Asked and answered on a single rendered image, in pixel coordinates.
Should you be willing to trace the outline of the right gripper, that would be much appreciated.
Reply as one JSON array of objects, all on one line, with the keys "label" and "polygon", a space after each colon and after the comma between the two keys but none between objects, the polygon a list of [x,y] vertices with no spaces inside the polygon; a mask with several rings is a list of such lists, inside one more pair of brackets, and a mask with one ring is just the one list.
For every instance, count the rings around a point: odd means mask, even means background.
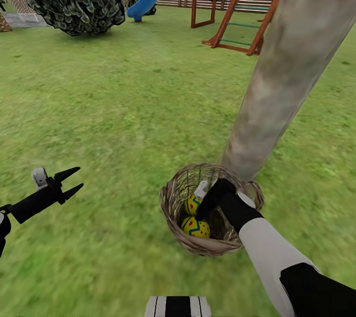
[{"label": "right gripper", "polygon": [[202,221],[203,218],[208,219],[212,211],[218,208],[218,206],[210,204],[208,200],[208,194],[209,192],[205,195],[205,197],[203,198],[203,202],[201,202],[200,206],[197,209],[197,215],[195,217],[196,221]]}]

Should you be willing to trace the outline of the easter egg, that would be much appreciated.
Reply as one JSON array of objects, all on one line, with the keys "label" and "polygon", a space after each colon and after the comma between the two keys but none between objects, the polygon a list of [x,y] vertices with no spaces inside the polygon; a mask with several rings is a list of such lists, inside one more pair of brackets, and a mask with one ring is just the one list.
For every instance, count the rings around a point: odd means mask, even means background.
[{"label": "easter egg", "polygon": [[190,215],[185,218],[181,224],[181,229],[190,237],[209,238],[209,223],[204,220],[196,221],[195,217]]},{"label": "easter egg", "polygon": [[196,198],[194,194],[192,194],[190,197],[187,198],[184,209],[186,213],[192,217],[195,217],[197,215],[197,209],[200,206],[201,201],[200,198]]}]

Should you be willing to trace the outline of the robot trunk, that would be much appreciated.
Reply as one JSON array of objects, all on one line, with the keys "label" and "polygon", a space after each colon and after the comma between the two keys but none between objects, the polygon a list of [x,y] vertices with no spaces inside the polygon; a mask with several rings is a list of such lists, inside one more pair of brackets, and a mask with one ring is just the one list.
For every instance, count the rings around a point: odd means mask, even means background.
[{"label": "robot trunk", "polygon": [[144,317],[212,317],[212,315],[205,296],[151,296]]}]

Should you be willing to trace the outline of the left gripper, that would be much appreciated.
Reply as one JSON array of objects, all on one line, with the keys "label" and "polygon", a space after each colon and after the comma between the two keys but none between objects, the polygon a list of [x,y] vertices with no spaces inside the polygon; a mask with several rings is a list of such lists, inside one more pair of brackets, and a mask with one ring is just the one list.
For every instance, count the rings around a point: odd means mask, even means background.
[{"label": "left gripper", "polygon": [[56,202],[59,202],[62,205],[83,187],[83,184],[80,184],[66,192],[62,192],[61,190],[61,181],[67,179],[79,169],[80,168],[77,166],[55,173],[53,178],[51,176],[46,178],[48,186],[33,193],[25,199],[29,202],[37,214]]}]

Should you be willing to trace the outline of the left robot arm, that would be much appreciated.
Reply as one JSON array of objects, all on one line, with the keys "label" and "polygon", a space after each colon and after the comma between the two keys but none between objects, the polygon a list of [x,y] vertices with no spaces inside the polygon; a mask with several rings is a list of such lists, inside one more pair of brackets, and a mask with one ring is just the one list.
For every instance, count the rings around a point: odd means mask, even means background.
[{"label": "left robot arm", "polygon": [[61,190],[61,181],[67,179],[79,169],[78,166],[73,167],[55,173],[52,178],[47,176],[43,167],[36,168],[32,171],[32,178],[36,184],[37,192],[14,205],[7,204],[0,207],[0,258],[6,243],[5,237],[11,231],[11,222],[7,215],[12,213],[15,219],[22,224],[56,202],[62,205],[83,187],[83,184],[80,184],[66,192]]}]

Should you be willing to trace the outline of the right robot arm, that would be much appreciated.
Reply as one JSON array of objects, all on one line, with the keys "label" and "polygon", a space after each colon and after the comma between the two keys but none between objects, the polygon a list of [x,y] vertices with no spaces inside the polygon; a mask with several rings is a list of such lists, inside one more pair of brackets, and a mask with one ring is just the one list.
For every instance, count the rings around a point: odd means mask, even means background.
[{"label": "right robot arm", "polygon": [[208,219],[220,207],[282,317],[356,317],[356,290],[324,276],[230,180],[218,178],[208,193],[207,186],[203,180],[194,190],[201,201],[195,220]]}]

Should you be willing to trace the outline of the wicker basket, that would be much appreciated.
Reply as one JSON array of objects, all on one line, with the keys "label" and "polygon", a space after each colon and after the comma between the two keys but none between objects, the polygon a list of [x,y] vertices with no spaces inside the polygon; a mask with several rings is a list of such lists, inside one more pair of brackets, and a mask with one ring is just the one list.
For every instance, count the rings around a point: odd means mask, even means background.
[{"label": "wicker basket", "polygon": [[[221,165],[214,165],[209,163],[190,164],[178,170],[174,177],[167,183],[166,187],[161,187],[159,192],[160,208],[163,211],[164,217],[171,231],[176,236],[180,245],[183,246],[187,252],[196,254],[197,256],[213,257],[222,256],[226,253],[234,253],[241,248],[244,248],[239,235],[235,231],[234,227],[227,221],[227,218],[222,213],[220,207],[212,211],[208,219],[203,218],[204,221],[209,223],[210,237],[198,238],[190,237],[181,229],[181,212],[184,210],[184,205],[188,197],[190,197],[194,190],[197,189],[197,185],[193,185],[194,181],[200,184],[202,179],[201,169],[210,169],[209,172],[204,172],[205,180],[208,181],[208,186],[205,188],[205,192],[208,193],[213,183],[218,178],[222,179],[221,173],[226,175],[225,179],[230,179],[236,187],[236,192],[240,192],[247,196],[256,206],[255,210],[260,212],[264,206],[264,196],[256,182],[253,181],[241,181],[227,168]],[[200,169],[200,172],[189,176],[189,170]],[[196,178],[197,177],[197,178]],[[255,199],[253,201],[252,195],[249,190],[255,190]],[[214,216],[217,218],[218,223],[218,236],[215,236],[217,226],[213,221]],[[219,231],[219,222],[222,227],[222,232]]]}]

